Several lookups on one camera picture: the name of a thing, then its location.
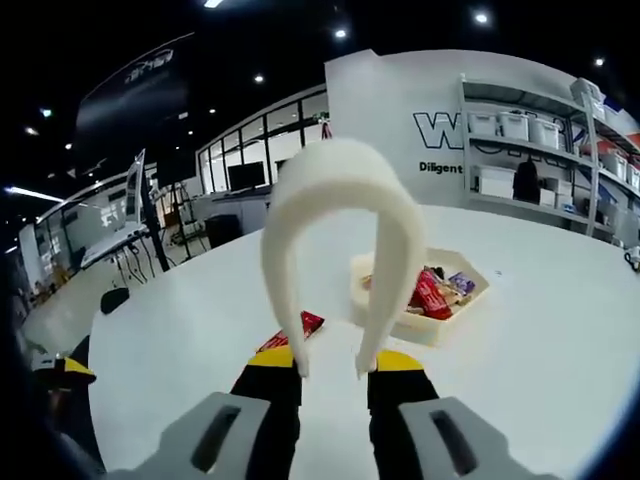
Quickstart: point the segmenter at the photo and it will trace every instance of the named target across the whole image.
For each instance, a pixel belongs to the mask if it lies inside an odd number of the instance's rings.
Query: red snack package
[[[419,297],[427,317],[446,320],[453,313],[442,294],[438,291],[438,284],[432,278],[432,275],[429,271],[420,272],[415,294]]]
[[[304,332],[305,340],[309,338],[316,330],[318,330],[324,323],[324,318],[318,317],[317,315],[304,310],[300,312],[300,318],[302,318],[302,330]],[[257,353],[264,352],[265,350],[269,350],[270,348],[281,347],[288,344],[289,339],[284,334],[284,332],[280,330],[273,337],[267,340],[267,342],[258,349]]]

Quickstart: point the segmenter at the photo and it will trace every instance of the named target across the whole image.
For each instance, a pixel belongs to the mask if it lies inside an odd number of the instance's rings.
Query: white plastic handle
[[[425,248],[418,205],[373,148],[353,140],[325,140],[302,150],[278,175],[262,234],[262,269],[273,312],[289,338],[300,376],[309,373],[295,288],[293,243],[328,212],[361,208],[378,214],[369,319],[356,357],[358,375],[375,357],[406,308]]]

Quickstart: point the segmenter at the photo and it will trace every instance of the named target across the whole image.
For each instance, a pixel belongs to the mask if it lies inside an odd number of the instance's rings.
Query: table surface
[[[535,473],[575,478],[597,459],[640,374],[640,277],[622,250],[559,228],[422,207],[429,246],[463,253],[491,283],[438,348],[390,337],[422,361],[441,397],[501,430]],[[362,330],[349,323],[349,262],[372,251],[376,218],[345,211],[312,225],[297,250],[302,309],[327,319],[308,342],[301,435],[291,478],[377,478]],[[261,232],[172,269],[94,319],[91,415],[108,470],[134,468],[163,430],[210,393],[228,392],[279,330],[260,270]]]

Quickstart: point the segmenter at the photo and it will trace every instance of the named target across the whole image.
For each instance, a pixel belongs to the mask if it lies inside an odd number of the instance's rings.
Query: banner
[[[144,147],[164,120],[186,110],[190,37],[146,53],[82,101],[73,141],[82,164],[89,168],[110,155]]]

